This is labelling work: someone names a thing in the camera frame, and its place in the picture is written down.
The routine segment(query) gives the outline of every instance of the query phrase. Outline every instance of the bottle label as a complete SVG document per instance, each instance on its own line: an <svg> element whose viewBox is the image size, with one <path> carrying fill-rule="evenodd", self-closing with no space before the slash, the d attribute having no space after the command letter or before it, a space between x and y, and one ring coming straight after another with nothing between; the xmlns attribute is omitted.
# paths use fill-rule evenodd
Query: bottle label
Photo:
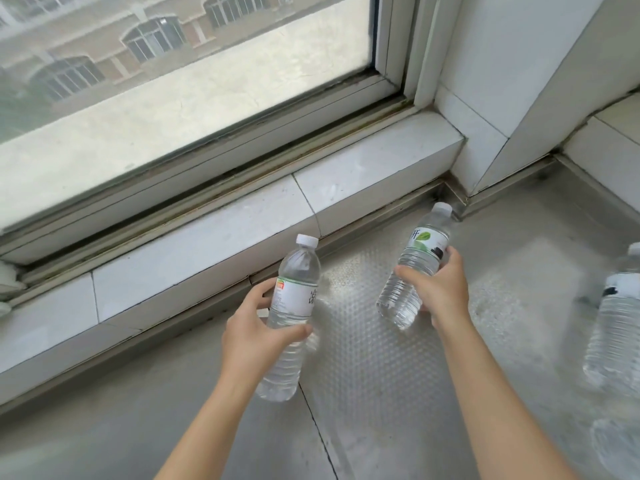
<svg viewBox="0 0 640 480"><path fill-rule="evenodd" d="M602 296L640 299L640 274L612 274L605 282Z"/></svg>
<svg viewBox="0 0 640 480"><path fill-rule="evenodd" d="M271 307L280 313L310 317L314 309L317 287L278 278Z"/></svg>
<svg viewBox="0 0 640 480"><path fill-rule="evenodd" d="M429 227L416 227L406 247L431 254L441 260L448 243L449 239L443 233Z"/></svg>

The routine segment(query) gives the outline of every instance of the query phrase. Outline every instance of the person's left hand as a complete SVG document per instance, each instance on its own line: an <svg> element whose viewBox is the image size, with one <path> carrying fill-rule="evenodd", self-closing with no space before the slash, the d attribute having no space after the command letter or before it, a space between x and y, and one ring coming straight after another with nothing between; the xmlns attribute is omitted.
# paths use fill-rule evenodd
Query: person's left hand
<svg viewBox="0 0 640 480"><path fill-rule="evenodd" d="M227 320L227 328L222 335L220 377L241 381L252 388L252 392L284 348L293 342L301 342L313 331L309 324L273 329L258 318L258 309L271 304L271 298L263 295L275 284L276 278L272 278L251 288L242 305Z"/></svg>

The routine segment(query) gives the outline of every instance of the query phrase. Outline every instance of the window glass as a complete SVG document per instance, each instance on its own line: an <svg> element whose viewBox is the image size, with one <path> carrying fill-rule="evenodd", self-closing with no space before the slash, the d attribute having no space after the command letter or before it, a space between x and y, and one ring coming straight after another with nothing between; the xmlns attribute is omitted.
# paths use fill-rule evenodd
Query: window glass
<svg viewBox="0 0 640 480"><path fill-rule="evenodd" d="M371 7L0 0L0 231L368 67Z"/></svg>

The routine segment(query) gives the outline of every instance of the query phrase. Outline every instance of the person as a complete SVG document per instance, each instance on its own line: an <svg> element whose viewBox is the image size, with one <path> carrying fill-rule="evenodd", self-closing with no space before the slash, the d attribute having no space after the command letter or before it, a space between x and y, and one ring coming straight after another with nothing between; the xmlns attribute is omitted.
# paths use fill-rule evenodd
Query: person
<svg viewBox="0 0 640 480"><path fill-rule="evenodd" d="M577 480L509 385L471 322L462 257L427 276L406 266L395 273L411 283L431 312L444 345L468 437L482 480ZM254 286L222 336L222 368L212 395L172 451L156 480L204 480L222 475L244 409L284 348L306 339L310 325L272 330L257 316L275 278Z"/></svg>

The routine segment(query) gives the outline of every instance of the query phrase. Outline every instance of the beige building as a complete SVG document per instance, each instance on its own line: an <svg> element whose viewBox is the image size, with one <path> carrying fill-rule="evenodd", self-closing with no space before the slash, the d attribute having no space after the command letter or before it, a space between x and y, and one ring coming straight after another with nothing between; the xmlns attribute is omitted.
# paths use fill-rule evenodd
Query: beige building
<svg viewBox="0 0 640 480"><path fill-rule="evenodd" d="M332 0L0 0L0 67L57 116Z"/></svg>

